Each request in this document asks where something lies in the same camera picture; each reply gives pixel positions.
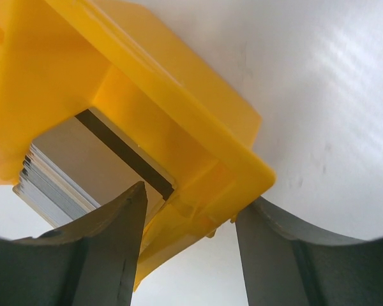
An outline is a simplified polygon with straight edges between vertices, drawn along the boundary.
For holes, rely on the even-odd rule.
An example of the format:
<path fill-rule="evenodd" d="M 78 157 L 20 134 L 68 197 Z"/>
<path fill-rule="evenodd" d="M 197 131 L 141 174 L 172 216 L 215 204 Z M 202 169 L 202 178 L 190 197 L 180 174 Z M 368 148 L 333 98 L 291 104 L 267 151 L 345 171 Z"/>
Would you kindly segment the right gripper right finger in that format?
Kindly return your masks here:
<path fill-rule="evenodd" d="M 264 198 L 236 232 L 250 305 L 383 305 L 383 237 L 333 233 Z"/>

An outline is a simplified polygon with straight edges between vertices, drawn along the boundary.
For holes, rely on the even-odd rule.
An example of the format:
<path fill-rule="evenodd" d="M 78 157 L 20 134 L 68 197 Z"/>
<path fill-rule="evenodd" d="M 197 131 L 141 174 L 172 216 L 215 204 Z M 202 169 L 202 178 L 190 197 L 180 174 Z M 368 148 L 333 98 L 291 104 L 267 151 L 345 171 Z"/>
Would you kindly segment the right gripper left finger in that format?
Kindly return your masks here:
<path fill-rule="evenodd" d="M 0 305 L 129 305 L 146 208 L 137 182 L 39 237 L 0 238 Z"/>

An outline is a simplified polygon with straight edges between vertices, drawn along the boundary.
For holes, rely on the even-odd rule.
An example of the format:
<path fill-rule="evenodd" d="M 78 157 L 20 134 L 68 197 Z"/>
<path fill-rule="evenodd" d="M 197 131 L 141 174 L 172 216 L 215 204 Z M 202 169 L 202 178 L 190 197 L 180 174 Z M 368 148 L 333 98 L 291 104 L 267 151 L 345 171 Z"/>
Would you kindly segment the yellow plastic bin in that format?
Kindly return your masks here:
<path fill-rule="evenodd" d="M 0 1 L 0 185 L 31 141 L 95 107 L 175 190 L 148 222 L 135 283 L 267 191 L 260 115 L 146 7 Z"/>

